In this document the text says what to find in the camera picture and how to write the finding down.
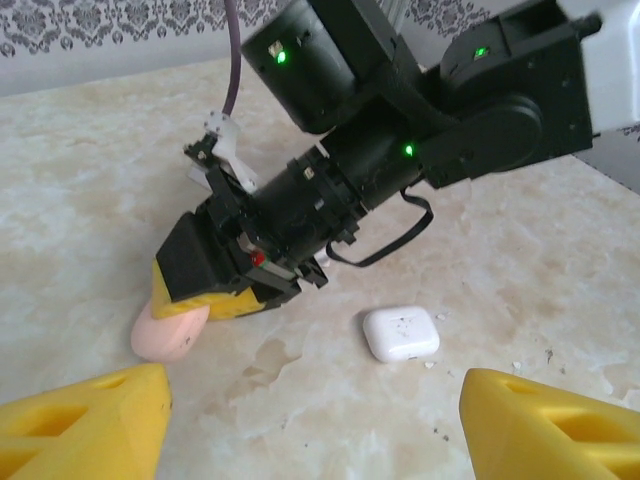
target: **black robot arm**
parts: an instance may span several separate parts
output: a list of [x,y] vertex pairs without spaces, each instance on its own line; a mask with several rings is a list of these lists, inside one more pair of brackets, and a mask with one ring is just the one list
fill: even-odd
[[293,0],[243,54],[303,131],[326,135],[252,195],[206,165],[213,194],[156,256],[171,301],[250,291],[259,307],[239,314],[278,307],[301,279],[326,284],[314,254],[328,246],[345,261],[331,244],[353,243],[392,195],[424,216],[347,263],[369,266],[426,228],[429,204],[406,193],[418,182],[441,188],[591,148],[581,41],[600,27],[532,0],[462,33],[423,72],[374,0]]

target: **yellow foam pad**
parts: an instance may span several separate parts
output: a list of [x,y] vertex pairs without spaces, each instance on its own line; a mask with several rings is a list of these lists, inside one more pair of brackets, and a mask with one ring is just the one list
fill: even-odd
[[474,369],[460,417],[478,480],[640,479],[638,412]]
[[152,479],[171,416],[146,364],[0,406],[0,478]]
[[265,305],[258,302],[250,288],[232,295],[228,293],[205,293],[188,300],[173,303],[162,276],[160,265],[154,259],[152,265],[151,314],[153,318],[163,319],[186,313],[198,307],[211,307],[209,320],[225,320],[239,315],[247,315],[262,310]]

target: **pink object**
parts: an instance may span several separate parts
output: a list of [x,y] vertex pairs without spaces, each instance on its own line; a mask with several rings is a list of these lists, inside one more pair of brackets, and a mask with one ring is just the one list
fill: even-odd
[[151,316],[149,302],[133,325],[131,347],[136,355],[150,362],[175,362],[191,349],[208,318],[207,305],[156,320]]

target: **red led light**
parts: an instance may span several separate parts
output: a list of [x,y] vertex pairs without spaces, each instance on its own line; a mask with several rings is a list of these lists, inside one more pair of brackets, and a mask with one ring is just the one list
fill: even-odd
[[262,252],[253,252],[251,254],[251,263],[254,267],[261,267],[267,261],[267,257]]

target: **marble countertop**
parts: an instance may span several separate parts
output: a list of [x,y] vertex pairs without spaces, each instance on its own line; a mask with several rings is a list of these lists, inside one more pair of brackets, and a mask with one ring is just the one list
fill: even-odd
[[[225,61],[0,99],[0,403],[139,362],[129,332],[156,249],[207,192],[182,145],[222,105]],[[271,176],[313,138],[245,68],[239,154]],[[367,270],[210,324],[169,366],[160,479],[472,478],[458,399],[472,367],[640,410],[640,197],[574,158],[415,188],[436,220]],[[358,258],[419,216],[397,198]],[[440,351],[378,363],[362,312],[418,304]]]

